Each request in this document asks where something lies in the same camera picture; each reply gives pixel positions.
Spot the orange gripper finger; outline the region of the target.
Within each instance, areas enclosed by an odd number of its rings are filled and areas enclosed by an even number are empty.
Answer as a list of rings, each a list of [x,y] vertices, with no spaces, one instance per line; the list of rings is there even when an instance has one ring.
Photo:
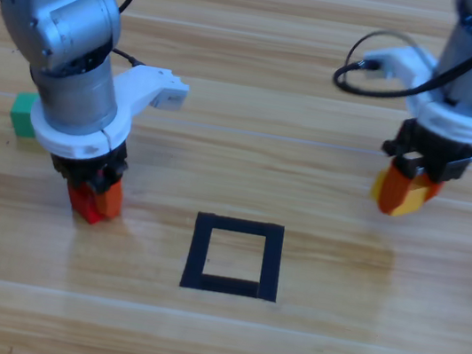
[[[95,203],[98,213],[104,218],[112,219],[121,214],[123,190],[122,181],[111,185],[111,187],[103,193],[96,194]]]
[[[430,180],[430,178],[426,178],[426,185],[427,191],[425,194],[425,202],[431,201],[434,199],[438,194],[442,191],[444,182],[437,182]]]
[[[393,161],[382,183],[379,210],[388,216],[405,216],[410,213],[406,199],[413,186],[413,179],[407,176]]]

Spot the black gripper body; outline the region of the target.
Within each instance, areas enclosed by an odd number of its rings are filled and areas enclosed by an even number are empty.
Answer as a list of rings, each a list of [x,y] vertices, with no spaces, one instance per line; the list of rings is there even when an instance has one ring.
[[[449,181],[460,179],[472,164],[472,145],[456,142],[421,126],[416,119],[403,121],[394,139],[382,151],[403,175]]]
[[[127,154],[123,142],[110,153],[92,159],[73,160],[52,154],[51,161],[69,185],[76,189],[87,185],[95,194],[101,194],[121,181],[128,168]]]

